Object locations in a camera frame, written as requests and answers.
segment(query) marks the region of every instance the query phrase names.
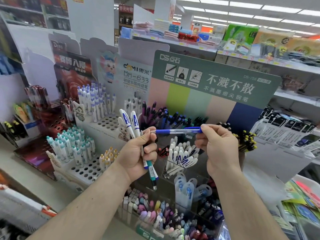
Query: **hand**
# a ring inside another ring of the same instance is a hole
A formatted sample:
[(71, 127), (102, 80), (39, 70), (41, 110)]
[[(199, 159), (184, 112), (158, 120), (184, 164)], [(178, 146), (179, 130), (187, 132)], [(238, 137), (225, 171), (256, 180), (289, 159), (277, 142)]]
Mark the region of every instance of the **hand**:
[(207, 152), (207, 170), (214, 179), (217, 173), (240, 170), (238, 140), (232, 133), (220, 125), (203, 124), (203, 133), (196, 135), (195, 145)]
[(150, 143), (144, 148), (143, 159), (146, 161), (151, 160), (153, 163), (157, 159), (157, 144), (154, 141), (157, 139), (156, 134), (150, 133), (155, 131), (154, 126), (143, 131), (143, 136), (128, 141), (121, 149), (117, 159), (114, 163), (121, 165), (127, 172), (130, 182), (137, 180), (144, 175), (148, 170), (143, 168), (141, 157), (141, 146)]

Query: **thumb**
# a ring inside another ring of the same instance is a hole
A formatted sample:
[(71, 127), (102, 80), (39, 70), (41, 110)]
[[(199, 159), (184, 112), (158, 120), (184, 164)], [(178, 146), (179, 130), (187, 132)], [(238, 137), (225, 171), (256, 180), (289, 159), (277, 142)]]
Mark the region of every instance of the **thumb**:
[(206, 135), (206, 137), (208, 138), (209, 141), (214, 141), (216, 140), (218, 137), (220, 137), (214, 129), (212, 129), (210, 126), (206, 125), (206, 124), (202, 124), (201, 125), (201, 130), (202, 133), (204, 133)]
[(132, 140), (132, 143), (136, 146), (143, 146), (150, 140), (150, 129), (147, 129), (143, 136), (137, 137)]

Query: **lime green stripe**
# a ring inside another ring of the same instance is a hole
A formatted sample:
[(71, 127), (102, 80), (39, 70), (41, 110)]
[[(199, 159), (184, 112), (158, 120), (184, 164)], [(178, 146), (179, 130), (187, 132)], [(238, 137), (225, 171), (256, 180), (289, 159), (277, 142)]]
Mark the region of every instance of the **lime green stripe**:
[(186, 88), (177, 84), (170, 84), (166, 102), (166, 106), (170, 115), (173, 115), (177, 111), (180, 114), (183, 114), (190, 90), (190, 88)]
[(204, 118), (206, 116), (207, 108), (211, 99), (211, 94), (191, 89), (184, 114), (193, 119), (198, 116)]

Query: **blue ballpoint pen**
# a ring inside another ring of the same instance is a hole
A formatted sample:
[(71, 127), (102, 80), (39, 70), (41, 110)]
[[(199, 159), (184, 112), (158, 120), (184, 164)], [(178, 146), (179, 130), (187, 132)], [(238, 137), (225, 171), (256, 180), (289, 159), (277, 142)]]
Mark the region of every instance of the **blue ballpoint pen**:
[(190, 134), (202, 133), (201, 127), (187, 127), (184, 129), (157, 129), (152, 130), (151, 133), (155, 134)]

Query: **right hand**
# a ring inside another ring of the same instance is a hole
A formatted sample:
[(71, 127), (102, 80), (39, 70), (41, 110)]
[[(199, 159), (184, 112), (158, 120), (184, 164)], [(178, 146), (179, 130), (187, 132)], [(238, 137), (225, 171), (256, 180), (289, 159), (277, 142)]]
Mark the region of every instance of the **right hand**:
[(207, 152), (207, 170), (214, 179), (218, 173), (240, 171), (238, 139), (220, 125), (203, 124), (203, 133), (196, 135), (195, 145)]

